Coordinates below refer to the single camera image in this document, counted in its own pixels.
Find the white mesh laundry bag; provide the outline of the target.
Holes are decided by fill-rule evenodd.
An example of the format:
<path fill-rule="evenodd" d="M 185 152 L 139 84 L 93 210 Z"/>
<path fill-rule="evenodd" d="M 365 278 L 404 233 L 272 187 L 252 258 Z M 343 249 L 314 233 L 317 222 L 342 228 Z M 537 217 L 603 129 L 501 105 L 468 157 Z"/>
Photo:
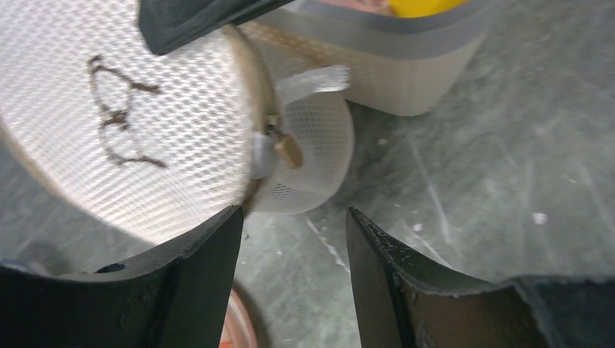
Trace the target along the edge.
<path fill-rule="evenodd" d="M 158 56 L 139 2 L 1 3 L 1 135 L 35 177 L 156 244 L 230 205 L 297 214 L 337 192 L 354 147 L 347 67 L 241 25 Z"/>

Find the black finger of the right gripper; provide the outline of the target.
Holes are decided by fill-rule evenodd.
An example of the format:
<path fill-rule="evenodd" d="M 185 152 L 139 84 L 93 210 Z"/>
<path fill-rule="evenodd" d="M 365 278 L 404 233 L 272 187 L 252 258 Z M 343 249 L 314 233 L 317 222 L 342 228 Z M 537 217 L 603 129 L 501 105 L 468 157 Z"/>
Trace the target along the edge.
<path fill-rule="evenodd" d="M 148 49 L 163 56 L 224 25 L 241 25 L 291 0 L 141 0 L 138 25 Z"/>

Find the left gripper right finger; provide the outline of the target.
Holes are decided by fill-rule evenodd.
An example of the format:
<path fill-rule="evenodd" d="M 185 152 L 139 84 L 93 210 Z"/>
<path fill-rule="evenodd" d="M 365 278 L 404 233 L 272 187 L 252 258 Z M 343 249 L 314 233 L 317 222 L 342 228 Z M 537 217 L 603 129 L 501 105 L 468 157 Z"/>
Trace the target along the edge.
<path fill-rule="evenodd" d="M 490 283 L 435 262 L 349 208 L 345 231 L 363 347 L 612 347 L 614 278 Z"/>

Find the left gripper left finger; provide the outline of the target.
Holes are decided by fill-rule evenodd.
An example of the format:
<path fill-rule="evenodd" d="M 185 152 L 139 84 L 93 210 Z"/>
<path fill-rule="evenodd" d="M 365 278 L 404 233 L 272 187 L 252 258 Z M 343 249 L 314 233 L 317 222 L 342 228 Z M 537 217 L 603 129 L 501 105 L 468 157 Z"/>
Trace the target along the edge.
<path fill-rule="evenodd" d="M 242 239 L 241 207 L 95 273 L 1 268 L 3 347 L 216 347 Z"/>

